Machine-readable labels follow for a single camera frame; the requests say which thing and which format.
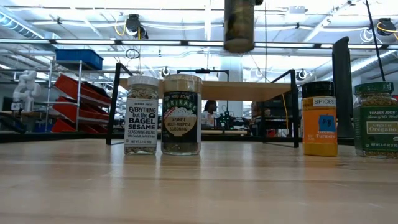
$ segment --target spice jar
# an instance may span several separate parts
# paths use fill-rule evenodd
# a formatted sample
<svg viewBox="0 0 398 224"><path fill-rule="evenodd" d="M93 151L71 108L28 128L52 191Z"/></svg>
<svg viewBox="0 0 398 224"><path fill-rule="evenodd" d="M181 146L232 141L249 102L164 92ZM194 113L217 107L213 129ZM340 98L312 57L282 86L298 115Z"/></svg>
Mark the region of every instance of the spice jar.
<svg viewBox="0 0 398 224"><path fill-rule="evenodd" d="M398 158L398 104L391 82L355 86L354 129L357 155Z"/></svg>
<svg viewBox="0 0 398 224"><path fill-rule="evenodd" d="M163 81L162 152L189 156L200 152L201 78L168 75Z"/></svg>
<svg viewBox="0 0 398 224"><path fill-rule="evenodd" d="M129 93L124 128L124 153L155 154L159 80L143 75L128 79Z"/></svg>
<svg viewBox="0 0 398 224"><path fill-rule="evenodd" d="M333 82L310 82L302 88L304 154L337 156L336 98Z"/></svg>

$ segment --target person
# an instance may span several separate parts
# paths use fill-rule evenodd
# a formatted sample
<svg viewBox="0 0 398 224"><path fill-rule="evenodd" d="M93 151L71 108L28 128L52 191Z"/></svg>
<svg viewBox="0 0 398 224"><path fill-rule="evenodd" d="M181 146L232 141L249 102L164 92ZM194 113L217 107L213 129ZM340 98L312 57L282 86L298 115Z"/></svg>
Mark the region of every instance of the person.
<svg viewBox="0 0 398 224"><path fill-rule="evenodd" d="M220 117L217 113L217 102L214 100L208 100L205 104L205 109L201 114L201 124L204 128L214 128L215 118Z"/></svg>

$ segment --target yellow spice container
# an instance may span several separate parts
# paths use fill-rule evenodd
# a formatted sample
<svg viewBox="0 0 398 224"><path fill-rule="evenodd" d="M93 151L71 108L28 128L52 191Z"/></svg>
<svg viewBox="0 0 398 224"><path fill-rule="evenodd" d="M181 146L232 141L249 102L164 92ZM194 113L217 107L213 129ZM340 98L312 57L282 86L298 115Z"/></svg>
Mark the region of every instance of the yellow spice container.
<svg viewBox="0 0 398 224"><path fill-rule="evenodd" d="M337 156L336 98L333 82L303 85L303 148L305 155Z"/></svg>

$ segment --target white plastic lid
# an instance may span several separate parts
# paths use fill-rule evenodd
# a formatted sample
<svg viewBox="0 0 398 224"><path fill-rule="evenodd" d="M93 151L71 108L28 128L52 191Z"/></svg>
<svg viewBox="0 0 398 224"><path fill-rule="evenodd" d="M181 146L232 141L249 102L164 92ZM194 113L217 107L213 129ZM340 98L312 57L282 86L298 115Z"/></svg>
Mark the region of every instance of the white plastic lid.
<svg viewBox="0 0 398 224"><path fill-rule="evenodd" d="M151 86L159 86L159 79L154 77L149 77L145 75L133 75L130 76L127 84L130 85L151 85Z"/></svg>

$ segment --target blue label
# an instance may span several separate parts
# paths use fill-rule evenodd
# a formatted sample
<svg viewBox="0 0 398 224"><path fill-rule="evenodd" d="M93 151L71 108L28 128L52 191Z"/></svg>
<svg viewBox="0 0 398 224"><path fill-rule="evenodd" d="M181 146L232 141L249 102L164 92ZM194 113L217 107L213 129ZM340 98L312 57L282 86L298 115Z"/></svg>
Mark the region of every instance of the blue label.
<svg viewBox="0 0 398 224"><path fill-rule="evenodd" d="M336 131L335 117L333 115L320 115L318 123L319 131Z"/></svg>

